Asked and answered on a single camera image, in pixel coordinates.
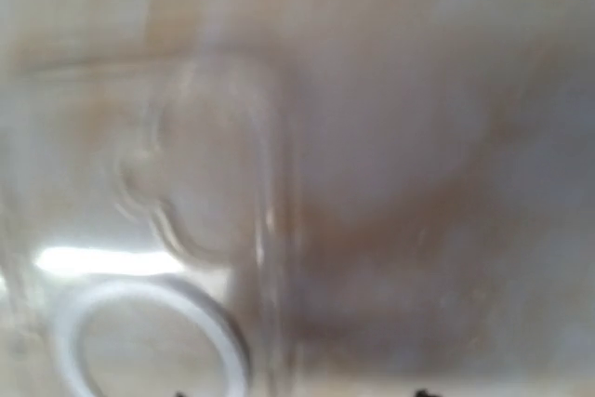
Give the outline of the clear phone case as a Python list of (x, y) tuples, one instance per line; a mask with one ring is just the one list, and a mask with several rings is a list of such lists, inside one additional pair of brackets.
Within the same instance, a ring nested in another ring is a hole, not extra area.
[(291, 396), (287, 74), (241, 51), (1, 85), (1, 392)]

